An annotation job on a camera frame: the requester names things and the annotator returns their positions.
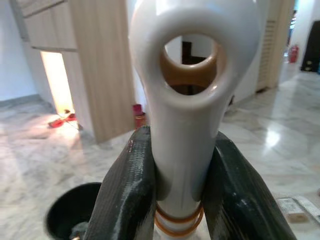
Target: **hole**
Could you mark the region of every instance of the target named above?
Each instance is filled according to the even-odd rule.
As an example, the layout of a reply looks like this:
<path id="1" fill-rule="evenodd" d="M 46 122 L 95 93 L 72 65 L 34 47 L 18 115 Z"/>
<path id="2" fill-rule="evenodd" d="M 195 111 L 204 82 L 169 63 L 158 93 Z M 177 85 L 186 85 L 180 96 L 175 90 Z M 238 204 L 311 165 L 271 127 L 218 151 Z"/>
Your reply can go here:
<path id="1" fill-rule="evenodd" d="M 217 75 L 218 44 L 202 34 L 186 34 L 169 41 L 159 62 L 167 84 L 182 95 L 203 92 Z"/>

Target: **white marble floor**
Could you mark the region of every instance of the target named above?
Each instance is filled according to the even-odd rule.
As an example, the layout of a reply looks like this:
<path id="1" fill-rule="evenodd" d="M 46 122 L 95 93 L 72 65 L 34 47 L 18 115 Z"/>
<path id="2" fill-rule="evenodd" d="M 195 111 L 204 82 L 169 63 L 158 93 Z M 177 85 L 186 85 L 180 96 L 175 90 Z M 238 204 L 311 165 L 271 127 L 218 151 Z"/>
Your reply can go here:
<path id="1" fill-rule="evenodd" d="M 54 118 L 40 101 L 0 107 L 1 239 L 48 239 L 48 207 L 75 186 L 102 181 L 131 135 L 97 145 L 68 124 L 47 128 Z M 300 73 L 233 107 L 220 130 L 276 198 L 303 195 L 320 207 L 319 75 Z M 320 239 L 312 221 L 291 227 L 299 240 Z M 194 239 L 209 239 L 204 221 Z"/>

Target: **white ceramic object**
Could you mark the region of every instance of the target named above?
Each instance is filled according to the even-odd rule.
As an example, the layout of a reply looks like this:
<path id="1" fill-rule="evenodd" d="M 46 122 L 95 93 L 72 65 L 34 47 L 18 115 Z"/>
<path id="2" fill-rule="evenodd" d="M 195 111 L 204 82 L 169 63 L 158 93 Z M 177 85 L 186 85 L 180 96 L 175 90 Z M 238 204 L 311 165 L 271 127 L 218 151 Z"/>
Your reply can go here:
<path id="1" fill-rule="evenodd" d="M 258 26 L 255 0 L 138 0 L 136 4 L 129 35 L 131 57 L 149 105 L 157 201 L 170 217 L 186 218 L 200 202 L 219 124 L 258 47 Z M 204 34 L 220 45 L 214 81 L 192 96 L 174 91 L 160 64 L 164 46 L 190 33 Z M 213 57 L 196 65 L 177 65 L 167 57 L 165 61 L 179 71 L 200 71 Z"/>

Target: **black bucket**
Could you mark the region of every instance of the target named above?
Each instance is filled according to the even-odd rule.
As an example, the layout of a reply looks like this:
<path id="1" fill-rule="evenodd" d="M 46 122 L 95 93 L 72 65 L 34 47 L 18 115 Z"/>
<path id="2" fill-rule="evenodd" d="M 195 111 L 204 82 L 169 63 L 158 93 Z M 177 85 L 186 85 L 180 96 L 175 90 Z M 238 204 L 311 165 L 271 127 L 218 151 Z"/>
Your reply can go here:
<path id="1" fill-rule="evenodd" d="M 52 205 L 45 219 L 45 227 L 54 240 L 69 240 L 75 225 L 89 222 L 100 186 L 99 182 L 77 186 Z"/>

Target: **red slipper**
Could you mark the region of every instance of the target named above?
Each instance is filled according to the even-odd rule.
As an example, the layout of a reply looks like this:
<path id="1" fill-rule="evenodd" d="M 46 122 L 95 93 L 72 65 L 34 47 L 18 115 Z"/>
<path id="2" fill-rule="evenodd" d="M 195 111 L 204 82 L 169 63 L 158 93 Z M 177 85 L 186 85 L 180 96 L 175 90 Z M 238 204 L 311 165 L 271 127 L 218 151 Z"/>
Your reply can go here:
<path id="1" fill-rule="evenodd" d="M 54 120 L 52 122 L 49 122 L 48 125 L 55 129 L 55 128 L 59 128 L 61 127 L 65 122 L 61 119 L 61 118 L 58 118 L 57 120 Z"/>
<path id="2" fill-rule="evenodd" d="M 69 114 L 69 116 L 67 116 L 67 117 L 64 119 L 64 121 L 66 121 L 66 122 L 75 121 L 75 120 L 77 120 L 75 113 Z"/>

